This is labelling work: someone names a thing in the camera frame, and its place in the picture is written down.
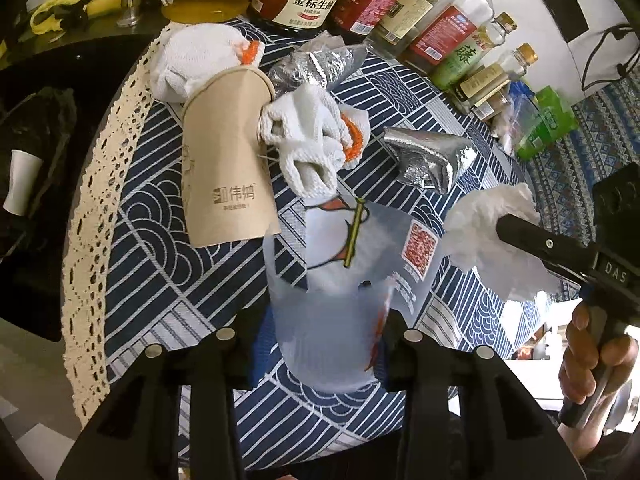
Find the person's right hand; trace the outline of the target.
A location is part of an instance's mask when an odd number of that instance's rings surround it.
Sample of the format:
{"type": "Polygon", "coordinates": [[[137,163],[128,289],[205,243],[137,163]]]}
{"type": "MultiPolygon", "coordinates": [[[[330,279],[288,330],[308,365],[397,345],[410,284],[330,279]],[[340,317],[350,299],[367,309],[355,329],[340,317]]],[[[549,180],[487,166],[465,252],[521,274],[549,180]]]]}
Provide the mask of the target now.
{"type": "Polygon", "coordinates": [[[564,396],[577,404],[583,404],[596,391],[593,371],[598,364],[612,367],[601,396],[602,402],[610,402],[629,379],[638,356],[638,342],[628,335],[614,338],[598,350],[588,330],[589,322],[588,306],[581,302],[574,309],[565,333],[567,347],[559,380],[564,396]]]}

